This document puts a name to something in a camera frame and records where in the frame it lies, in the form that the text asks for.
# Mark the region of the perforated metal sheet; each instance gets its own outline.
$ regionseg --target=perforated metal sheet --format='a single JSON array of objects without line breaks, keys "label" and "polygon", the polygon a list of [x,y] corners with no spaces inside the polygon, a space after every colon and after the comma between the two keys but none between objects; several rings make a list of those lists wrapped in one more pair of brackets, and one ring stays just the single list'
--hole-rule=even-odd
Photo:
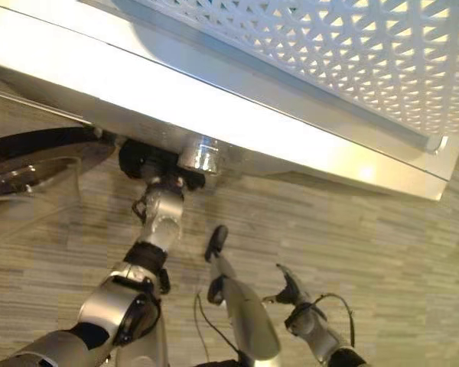
[{"label": "perforated metal sheet", "polygon": [[423,134],[459,133],[459,0],[136,0]]}]

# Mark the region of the silver metal frame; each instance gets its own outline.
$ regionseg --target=silver metal frame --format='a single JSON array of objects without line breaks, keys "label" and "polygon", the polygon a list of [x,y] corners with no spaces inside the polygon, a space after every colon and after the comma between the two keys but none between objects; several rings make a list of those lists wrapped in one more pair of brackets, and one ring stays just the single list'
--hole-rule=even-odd
[{"label": "silver metal frame", "polygon": [[[58,1],[54,7],[42,2],[0,0],[0,66],[33,76],[3,77],[32,96],[31,80],[52,83],[42,98],[52,96],[56,107],[102,128],[177,153],[194,135],[215,138],[228,147],[221,168],[243,173],[298,172],[432,200],[441,198],[450,179],[459,137],[449,137],[430,154],[425,144],[421,148],[382,132],[373,115],[352,113],[335,97],[269,79],[158,26],[141,26],[78,2]],[[185,66],[199,65],[199,73],[188,76],[184,65],[175,70],[164,49]],[[203,68],[217,71],[202,81],[197,78]],[[245,82],[238,90],[222,78]],[[260,92],[274,97],[259,100]],[[326,123],[310,125],[319,121]],[[345,129],[327,128],[331,122]],[[360,122],[372,127],[359,128]],[[382,146],[349,140],[355,132]]]}]

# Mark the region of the black cable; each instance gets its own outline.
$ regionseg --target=black cable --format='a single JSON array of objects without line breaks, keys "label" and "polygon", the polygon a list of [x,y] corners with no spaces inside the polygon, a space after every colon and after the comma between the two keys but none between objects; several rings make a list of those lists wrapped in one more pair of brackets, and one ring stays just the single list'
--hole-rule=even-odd
[{"label": "black cable", "polygon": [[355,348],[355,325],[353,323],[352,310],[350,309],[350,307],[349,307],[348,303],[345,301],[345,299],[343,297],[341,297],[339,294],[336,294],[336,293],[325,293],[325,294],[322,294],[320,297],[318,297],[317,300],[313,304],[317,304],[318,302],[320,302],[324,298],[328,298],[328,297],[338,298],[339,300],[342,301],[342,304],[347,309],[347,312],[349,314],[349,321],[350,321],[350,345],[353,348]]},{"label": "black cable", "polygon": [[231,348],[233,348],[233,350],[236,352],[236,354],[239,355],[239,350],[233,345],[233,343],[231,343],[230,340],[229,340],[228,338],[226,338],[226,336],[225,336],[223,333],[221,333],[221,332],[219,331],[219,329],[218,329],[217,327],[215,327],[215,326],[207,319],[206,314],[204,313],[204,310],[203,310],[203,308],[202,308],[202,301],[200,300],[200,292],[196,294],[196,300],[199,301],[199,310],[200,310],[200,314],[201,314],[202,317],[206,320],[207,324],[208,324],[209,326],[211,326],[211,327],[214,329],[214,331],[216,331],[216,332],[224,339],[224,341],[225,341]]},{"label": "black cable", "polygon": [[200,341],[202,342],[202,346],[204,347],[204,352],[206,353],[207,362],[209,363],[209,361],[210,361],[210,358],[209,358],[209,351],[207,350],[206,342],[204,341],[204,337],[202,336],[202,333],[200,332],[200,329],[199,329],[199,322],[197,321],[197,308],[196,308],[196,304],[197,304],[197,297],[200,298],[199,293],[200,293],[200,291],[196,294],[196,297],[194,297],[194,322],[195,322],[195,324],[196,324],[196,329],[197,329],[197,333],[199,334]]}]

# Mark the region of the metal cylinder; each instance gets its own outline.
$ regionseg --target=metal cylinder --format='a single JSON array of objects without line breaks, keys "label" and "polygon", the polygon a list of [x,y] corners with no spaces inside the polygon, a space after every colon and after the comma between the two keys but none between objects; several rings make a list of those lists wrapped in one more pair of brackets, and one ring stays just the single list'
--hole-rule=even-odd
[{"label": "metal cylinder", "polygon": [[187,142],[178,156],[178,165],[203,174],[217,174],[219,159],[217,140],[202,136]]}]

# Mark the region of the floor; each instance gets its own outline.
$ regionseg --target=floor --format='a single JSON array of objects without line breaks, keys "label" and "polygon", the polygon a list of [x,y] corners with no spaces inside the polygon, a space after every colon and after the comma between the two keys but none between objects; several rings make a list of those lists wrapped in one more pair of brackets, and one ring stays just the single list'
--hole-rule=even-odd
[{"label": "floor", "polygon": [[[0,136],[64,124],[0,100]],[[81,205],[0,242],[0,358],[73,325],[83,300],[138,235],[130,206],[142,190],[113,155],[81,177]],[[316,296],[343,295],[354,311],[356,348],[372,364],[459,366],[459,163],[440,203],[255,177],[188,194],[183,239],[167,265],[172,291],[163,304],[175,367],[205,361],[192,307],[194,295],[207,291],[202,255],[220,223],[230,230],[227,258],[259,295],[284,286],[276,262]],[[205,301],[204,308],[232,336],[226,311]],[[334,300],[323,309],[348,335],[345,310]],[[283,365],[318,365],[285,330],[289,307],[269,306],[268,312]],[[234,357],[214,331],[201,327],[212,360]]]}]

